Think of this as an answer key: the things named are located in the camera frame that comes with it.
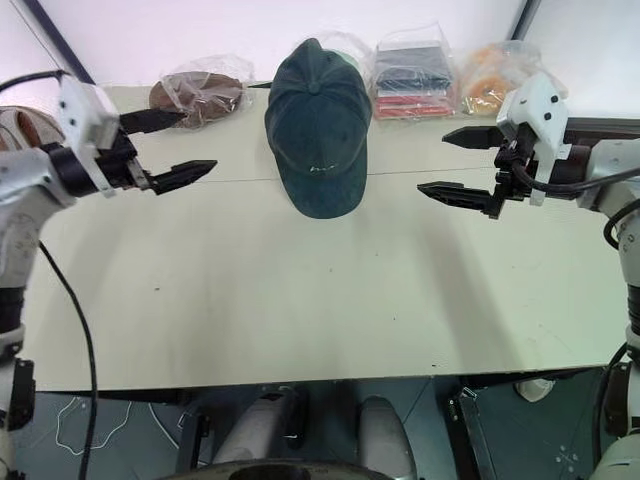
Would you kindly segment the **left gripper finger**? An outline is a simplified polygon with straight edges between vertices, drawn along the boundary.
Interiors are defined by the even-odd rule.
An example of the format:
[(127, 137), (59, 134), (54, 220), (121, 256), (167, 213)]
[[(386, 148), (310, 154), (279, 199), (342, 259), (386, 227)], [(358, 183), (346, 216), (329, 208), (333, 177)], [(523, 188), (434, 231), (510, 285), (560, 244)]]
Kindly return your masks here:
[(150, 188), (156, 195), (184, 188), (209, 174), (217, 165), (217, 160), (192, 160), (174, 165), (165, 173), (152, 175)]
[(184, 117), (184, 112), (152, 108), (121, 114), (119, 122), (127, 135), (147, 134), (171, 128)]

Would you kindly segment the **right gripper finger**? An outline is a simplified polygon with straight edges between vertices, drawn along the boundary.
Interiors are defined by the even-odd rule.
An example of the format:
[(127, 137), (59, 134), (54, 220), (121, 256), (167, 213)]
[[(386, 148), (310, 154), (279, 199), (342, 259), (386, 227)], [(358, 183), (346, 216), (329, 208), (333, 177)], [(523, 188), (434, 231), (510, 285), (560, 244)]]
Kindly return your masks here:
[(447, 206), (480, 211), (491, 219), (498, 219), (503, 201), (487, 190), (467, 188), (461, 183), (436, 181), (417, 185), (427, 197)]
[(464, 149), (488, 150), (500, 147), (505, 137), (496, 126), (465, 126), (445, 134), (442, 141)]

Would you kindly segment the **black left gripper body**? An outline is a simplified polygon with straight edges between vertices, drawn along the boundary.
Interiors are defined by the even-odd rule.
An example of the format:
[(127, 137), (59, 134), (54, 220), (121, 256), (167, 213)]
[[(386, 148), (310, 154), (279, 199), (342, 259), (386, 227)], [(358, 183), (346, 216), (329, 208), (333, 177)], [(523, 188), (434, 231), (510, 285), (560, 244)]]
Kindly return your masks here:
[(140, 165), (137, 155), (129, 136), (120, 128), (110, 148), (98, 149), (96, 163), (113, 188), (148, 190), (150, 174)]

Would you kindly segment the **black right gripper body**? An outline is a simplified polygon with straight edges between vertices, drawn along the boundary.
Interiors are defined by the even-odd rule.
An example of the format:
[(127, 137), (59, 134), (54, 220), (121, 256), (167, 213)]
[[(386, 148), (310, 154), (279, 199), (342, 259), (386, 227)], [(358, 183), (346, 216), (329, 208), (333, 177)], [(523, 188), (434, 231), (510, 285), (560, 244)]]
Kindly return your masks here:
[(534, 156), (536, 142), (537, 136), (528, 124), (520, 124), (512, 140), (502, 141), (494, 165), (499, 169), (497, 186), (506, 199), (523, 201), (530, 196), (532, 188), (523, 178), (528, 174), (527, 165)]

